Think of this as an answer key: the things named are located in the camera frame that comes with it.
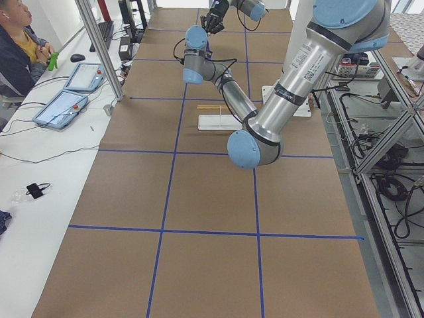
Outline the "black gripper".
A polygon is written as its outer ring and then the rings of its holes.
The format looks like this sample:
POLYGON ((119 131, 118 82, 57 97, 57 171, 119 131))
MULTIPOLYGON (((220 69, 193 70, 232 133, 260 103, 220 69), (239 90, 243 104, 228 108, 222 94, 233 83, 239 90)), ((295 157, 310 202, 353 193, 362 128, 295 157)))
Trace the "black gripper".
POLYGON ((223 19, 230 7, 227 0, 213 1, 208 13, 205 16, 200 16, 201 26, 207 34, 217 34, 225 27, 223 19))

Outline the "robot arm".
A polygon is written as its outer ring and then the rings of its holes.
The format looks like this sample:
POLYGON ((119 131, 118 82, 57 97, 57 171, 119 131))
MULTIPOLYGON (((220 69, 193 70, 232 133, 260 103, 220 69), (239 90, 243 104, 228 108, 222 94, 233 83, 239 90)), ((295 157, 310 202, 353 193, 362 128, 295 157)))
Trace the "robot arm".
POLYGON ((228 139, 233 164, 253 169, 275 162, 282 151, 282 129, 305 103, 318 79, 335 58, 347 53, 377 50, 386 45, 390 27, 390 1, 314 1, 306 37, 297 54, 275 83, 269 98, 257 109, 230 68, 208 59, 208 36, 223 30, 223 18, 235 7, 254 21, 266 14, 261 1, 213 1, 209 12, 185 34, 183 80, 210 81, 223 96, 242 128, 228 139))
POLYGON ((260 21, 268 12, 262 1, 212 1, 208 13, 200 17, 201 26, 207 34, 217 34, 225 29, 223 20, 230 7, 237 10, 237 17, 241 25, 248 31, 254 32, 260 25, 260 21), (240 13, 249 16, 251 20, 258 24, 254 28, 248 28, 241 20, 240 13))

